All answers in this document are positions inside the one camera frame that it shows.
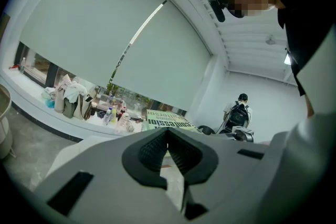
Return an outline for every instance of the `headphones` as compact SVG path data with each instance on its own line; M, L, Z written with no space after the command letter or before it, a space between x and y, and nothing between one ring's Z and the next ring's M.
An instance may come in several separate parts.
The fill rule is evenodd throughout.
M226 4L228 3L227 0L208 0L210 7L213 9L217 19L219 22L225 21L225 16L223 13L224 8L227 8L227 10L236 18L244 18L244 13L242 10L235 10L234 6L232 4Z

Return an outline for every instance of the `window shade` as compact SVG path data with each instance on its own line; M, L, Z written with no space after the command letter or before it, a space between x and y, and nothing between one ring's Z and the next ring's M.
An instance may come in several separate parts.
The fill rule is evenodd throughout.
M21 35L38 54L105 87L133 35L164 0L41 0Z
M194 28L167 2L130 47L113 83L188 111L209 60Z

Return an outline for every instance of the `concrete floor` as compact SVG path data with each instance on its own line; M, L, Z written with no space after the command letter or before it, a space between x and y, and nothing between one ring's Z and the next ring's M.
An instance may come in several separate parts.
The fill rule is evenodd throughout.
M16 158L8 154L3 160L12 180L30 190L45 178L57 154L75 142L56 136L11 108L8 116Z

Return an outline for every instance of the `cable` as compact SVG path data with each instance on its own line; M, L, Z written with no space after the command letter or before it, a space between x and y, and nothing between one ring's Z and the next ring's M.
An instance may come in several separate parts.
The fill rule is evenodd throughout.
M218 133L218 131L221 129L221 127L222 127L222 125L223 125L224 122L225 122L225 120L222 122L222 124L220 125L220 127L218 128L218 130L217 130L216 133Z
M250 121L251 121L251 113L248 112L248 111L247 111L247 113L250 114L250 117L248 117L248 123L247 123L247 125L246 125L246 128L247 128L247 126L250 124Z

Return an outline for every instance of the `backpack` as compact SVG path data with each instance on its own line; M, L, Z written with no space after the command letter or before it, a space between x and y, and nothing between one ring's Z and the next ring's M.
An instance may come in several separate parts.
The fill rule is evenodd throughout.
M248 107L249 107L248 105L244 106L244 104L239 104L238 101L236 101L236 105L231 108L229 119L226 123L226 126L227 127L244 126L245 122L249 121L247 111Z

